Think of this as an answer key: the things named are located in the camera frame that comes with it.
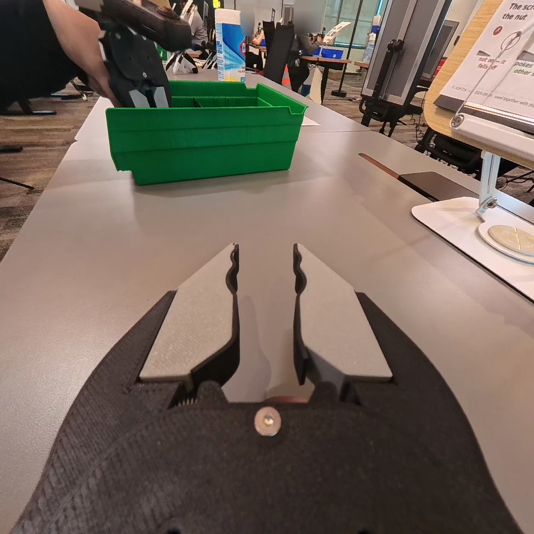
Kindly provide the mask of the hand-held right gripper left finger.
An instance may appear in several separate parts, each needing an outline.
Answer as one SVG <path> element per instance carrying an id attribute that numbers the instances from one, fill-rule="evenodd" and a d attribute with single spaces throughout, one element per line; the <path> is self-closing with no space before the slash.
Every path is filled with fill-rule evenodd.
<path id="1" fill-rule="evenodd" d="M 139 373 L 143 383 L 226 383 L 239 365 L 237 273 L 231 243 L 177 289 Z"/>

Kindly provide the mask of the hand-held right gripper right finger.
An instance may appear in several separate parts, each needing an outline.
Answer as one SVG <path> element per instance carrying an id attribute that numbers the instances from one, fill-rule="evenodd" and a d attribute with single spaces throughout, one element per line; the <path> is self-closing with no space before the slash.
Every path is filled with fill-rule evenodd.
<path id="1" fill-rule="evenodd" d="M 293 271 L 298 383 L 390 381 L 392 371 L 353 286 L 302 244 L 293 246 Z"/>

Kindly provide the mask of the green plastic bin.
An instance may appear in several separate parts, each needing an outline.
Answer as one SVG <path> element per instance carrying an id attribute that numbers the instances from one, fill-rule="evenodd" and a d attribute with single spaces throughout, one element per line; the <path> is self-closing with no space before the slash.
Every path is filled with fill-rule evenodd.
<path id="1" fill-rule="evenodd" d="M 108 108 L 110 155 L 137 185 L 288 170 L 308 105 L 263 83 L 171 81 L 170 108 Z"/>

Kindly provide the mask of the person's left forearm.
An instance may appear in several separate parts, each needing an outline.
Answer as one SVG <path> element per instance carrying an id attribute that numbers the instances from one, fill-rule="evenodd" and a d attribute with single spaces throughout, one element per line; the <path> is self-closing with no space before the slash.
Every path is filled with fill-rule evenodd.
<path id="1" fill-rule="evenodd" d="M 1 1 L 1 108 L 84 74 L 70 52 L 99 35 L 96 21 L 64 1 Z"/>

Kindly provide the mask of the grey desk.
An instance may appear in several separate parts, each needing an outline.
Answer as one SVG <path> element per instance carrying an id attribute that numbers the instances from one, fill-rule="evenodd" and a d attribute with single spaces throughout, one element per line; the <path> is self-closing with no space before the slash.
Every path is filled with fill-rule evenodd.
<path id="1" fill-rule="evenodd" d="M 293 245 L 370 297 L 444 377 L 502 497 L 533 533 L 533 304 L 416 221 L 395 174 L 470 177 L 310 103 L 289 170 L 137 187 L 98 100 L 1 262 L 1 533 L 110 348 L 239 244 L 241 360 L 228 400 L 309 397 L 293 365 Z"/>

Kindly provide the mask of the person's left hand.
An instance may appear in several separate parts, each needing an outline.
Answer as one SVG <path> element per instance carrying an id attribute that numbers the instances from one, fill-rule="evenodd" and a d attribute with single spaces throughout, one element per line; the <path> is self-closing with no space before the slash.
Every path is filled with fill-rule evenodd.
<path id="1" fill-rule="evenodd" d="M 91 89 L 110 100 L 114 107 L 122 106 L 110 87 L 110 75 L 103 63 L 98 38 L 93 38 L 83 44 L 76 43 L 70 52 L 70 57 L 84 72 Z"/>

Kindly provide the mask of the blue white wipes canister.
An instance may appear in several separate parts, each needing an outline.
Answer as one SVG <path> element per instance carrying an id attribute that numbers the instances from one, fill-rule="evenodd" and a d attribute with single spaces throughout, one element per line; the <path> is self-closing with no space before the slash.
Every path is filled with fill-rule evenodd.
<path id="1" fill-rule="evenodd" d="M 241 28 L 241 12 L 215 10 L 215 34 L 218 81 L 245 83 L 246 36 Z"/>

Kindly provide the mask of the black office chair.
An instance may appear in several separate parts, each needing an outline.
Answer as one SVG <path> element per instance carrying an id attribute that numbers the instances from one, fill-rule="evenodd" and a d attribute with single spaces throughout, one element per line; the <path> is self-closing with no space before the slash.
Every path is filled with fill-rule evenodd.
<path id="1" fill-rule="evenodd" d="M 266 59 L 263 76 L 280 85 L 283 84 L 284 72 L 294 41 L 294 28 L 292 23 L 263 22 L 266 43 Z"/>
<path id="2" fill-rule="evenodd" d="M 432 159 L 456 167 L 458 171 L 473 175 L 480 181 L 482 173 L 482 150 L 427 128 L 415 150 L 428 152 Z"/>

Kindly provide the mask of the white document stand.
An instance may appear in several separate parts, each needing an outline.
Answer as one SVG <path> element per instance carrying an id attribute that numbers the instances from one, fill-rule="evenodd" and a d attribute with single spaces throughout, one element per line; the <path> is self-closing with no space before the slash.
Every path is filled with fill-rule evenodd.
<path id="1" fill-rule="evenodd" d="M 478 235 L 482 223 L 517 226 L 533 234 L 526 215 L 515 215 L 511 207 L 500 206 L 496 192 L 501 160 L 533 170 L 533 123 L 507 121 L 500 114 L 482 117 L 453 112 L 435 105 L 502 1 L 484 1 L 462 35 L 457 47 L 431 85 L 424 108 L 427 124 L 437 133 L 482 150 L 482 173 L 478 200 L 459 197 L 416 206 L 412 215 L 434 233 L 454 245 L 499 279 L 533 301 L 533 264 L 507 257 L 487 245 Z"/>

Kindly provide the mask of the wooden top table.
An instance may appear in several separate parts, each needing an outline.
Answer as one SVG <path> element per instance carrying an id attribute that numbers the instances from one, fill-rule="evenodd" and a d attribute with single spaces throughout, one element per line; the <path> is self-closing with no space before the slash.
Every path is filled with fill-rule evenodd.
<path id="1" fill-rule="evenodd" d="M 300 55 L 300 59 L 307 61 L 311 65 L 322 66 L 324 68 L 322 81 L 320 85 L 320 96 L 321 102 L 324 100 L 324 94 L 326 90 L 326 84 L 328 80 L 328 74 L 330 70 L 341 70 L 345 71 L 347 65 L 351 65 L 352 62 L 349 59 L 334 59 L 334 58 L 325 58 L 322 56 L 306 56 Z"/>

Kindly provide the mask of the dark flat panel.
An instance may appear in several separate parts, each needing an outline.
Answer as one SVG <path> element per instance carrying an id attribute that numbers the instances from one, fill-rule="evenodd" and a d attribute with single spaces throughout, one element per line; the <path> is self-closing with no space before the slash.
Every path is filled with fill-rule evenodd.
<path id="1" fill-rule="evenodd" d="M 477 193 L 433 171 L 399 175 L 398 181 L 432 202 L 459 197 L 478 198 Z"/>

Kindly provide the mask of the round pale disc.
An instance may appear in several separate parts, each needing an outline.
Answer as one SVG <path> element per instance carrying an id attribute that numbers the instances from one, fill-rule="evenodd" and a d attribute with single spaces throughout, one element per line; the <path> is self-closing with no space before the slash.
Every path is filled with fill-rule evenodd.
<path id="1" fill-rule="evenodd" d="M 479 237 L 491 248 L 507 257 L 533 264 L 533 234 L 517 226 L 482 223 Z"/>

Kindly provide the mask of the grey panel on black stand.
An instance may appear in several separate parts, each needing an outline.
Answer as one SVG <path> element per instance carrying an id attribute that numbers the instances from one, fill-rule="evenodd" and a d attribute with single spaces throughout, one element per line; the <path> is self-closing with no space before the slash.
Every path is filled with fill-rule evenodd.
<path id="1" fill-rule="evenodd" d="M 387 1 L 362 87 L 361 124 L 389 126 L 408 114 L 451 1 Z"/>

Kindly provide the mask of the instruction sheet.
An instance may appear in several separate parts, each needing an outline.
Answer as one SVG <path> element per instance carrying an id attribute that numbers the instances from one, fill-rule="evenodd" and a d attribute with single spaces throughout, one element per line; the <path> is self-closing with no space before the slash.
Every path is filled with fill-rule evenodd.
<path id="1" fill-rule="evenodd" d="M 533 1 L 502 1 L 435 105 L 533 123 Z"/>

